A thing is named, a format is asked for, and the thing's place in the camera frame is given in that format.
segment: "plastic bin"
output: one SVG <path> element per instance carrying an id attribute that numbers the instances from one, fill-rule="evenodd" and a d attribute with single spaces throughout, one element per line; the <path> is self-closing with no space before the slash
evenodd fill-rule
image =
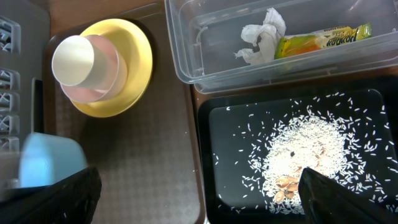
<path id="1" fill-rule="evenodd" d="M 398 64 L 398 2 L 393 0 L 165 0 L 178 77 L 201 93 L 235 90 L 300 78 L 316 78 Z M 248 24 L 262 24 L 267 9 L 284 18 L 286 35 L 370 22 L 373 37 L 345 45 L 248 65 L 234 53 L 252 45 L 241 39 Z"/>

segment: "black tray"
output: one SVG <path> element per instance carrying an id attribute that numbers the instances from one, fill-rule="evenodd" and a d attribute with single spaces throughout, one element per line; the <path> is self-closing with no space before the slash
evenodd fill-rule
<path id="1" fill-rule="evenodd" d="M 205 185 L 205 198 L 208 218 L 210 223 L 304 223 L 302 215 L 283 215 L 271 214 L 265 210 L 264 198 L 258 192 L 256 187 L 253 192 L 245 188 L 241 183 L 241 176 L 250 174 L 251 170 L 248 166 L 234 166 L 235 161 L 238 164 L 246 162 L 247 155 L 237 153 L 237 148 L 243 147 L 248 143 L 246 140 L 250 138 L 257 138 L 258 130 L 261 129 L 261 121 L 267 122 L 266 116 L 271 116 L 276 120 L 288 121 L 292 117 L 292 108 L 294 106 L 295 116 L 299 114 L 307 114 L 306 105 L 311 103 L 313 105 L 312 111 L 317 113 L 321 111 L 326 114 L 326 111 L 334 113 L 336 104 L 347 104 L 348 98 L 352 97 L 354 100 L 354 108 L 361 108 L 360 111 L 350 110 L 347 106 L 339 108 L 339 114 L 343 116 L 351 116 L 351 114 L 360 114 L 360 118 L 366 119 L 366 116 L 371 117 L 373 120 L 369 122 L 369 126 L 357 127 L 356 132 L 360 136 L 364 136 L 365 129 L 374 128 L 372 123 L 379 124 L 376 126 L 378 138 L 381 138 L 381 146 L 388 144 L 388 141 L 393 141 L 392 136 L 397 135 L 397 113 L 398 102 L 396 95 L 398 90 L 398 78 L 393 76 L 381 76 L 378 78 L 369 78 L 364 80 L 357 80 L 349 83 L 334 82 L 323 86 L 300 86 L 298 88 L 291 88 L 283 91 L 267 91 L 264 93 L 251 93 L 247 95 L 226 96 L 220 98 L 210 99 L 201 105 L 198 111 L 198 128 L 201 149 L 202 168 Z M 344 96 L 337 96 L 328 98 L 325 101 L 316 102 L 313 100 L 314 96 L 326 96 L 336 92 L 346 93 Z M 302 101 L 300 105 L 293 103 L 294 101 Z M 381 106 L 385 105 L 386 114 L 380 114 Z M 368 109 L 366 114 L 363 113 L 364 109 Z M 262 117 L 256 117 L 256 114 L 263 113 Z M 239 138 L 241 132 L 238 132 L 237 125 L 240 125 L 242 131 L 247 131 L 247 123 L 250 121 L 251 129 L 257 130 L 254 136 L 246 134 L 246 138 Z M 389 122 L 390 129 L 384 128 L 383 125 Z M 360 139 L 361 144 L 367 141 L 364 137 Z M 385 151 L 384 147 L 379 146 L 378 154 L 376 157 L 370 156 L 369 153 L 361 154 L 365 161 L 368 162 L 367 169 L 372 172 L 377 172 L 378 179 L 391 179 L 391 183 L 383 184 L 388 198 L 381 203 L 383 207 L 389 204 L 396 204 L 395 195 L 397 191 L 395 187 L 398 184 L 398 179 L 394 178 L 393 171 L 388 170 L 387 167 L 397 169 L 396 164 L 389 163 L 385 165 L 384 161 L 387 156 L 396 159 L 396 150 L 393 146 L 389 146 L 389 150 Z M 363 194 L 366 198 L 371 198 L 373 190 L 364 191 Z M 237 214 L 230 207 L 246 207 Z"/>

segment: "plate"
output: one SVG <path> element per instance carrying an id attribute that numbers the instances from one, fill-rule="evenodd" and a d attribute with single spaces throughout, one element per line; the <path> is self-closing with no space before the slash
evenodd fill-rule
<path id="1" fill-rule="evenodd" d="M 120 93 L 110 100 L 73 105 L 88 116 L 107 118 L 129 109 L 144 94 L 152 74 L 152 49 L 145 33 L 123 19 L 107 19 L 93 24 L 80 35 L 101 35 L 109 39 L 127 65 L 127 80 Z"/>

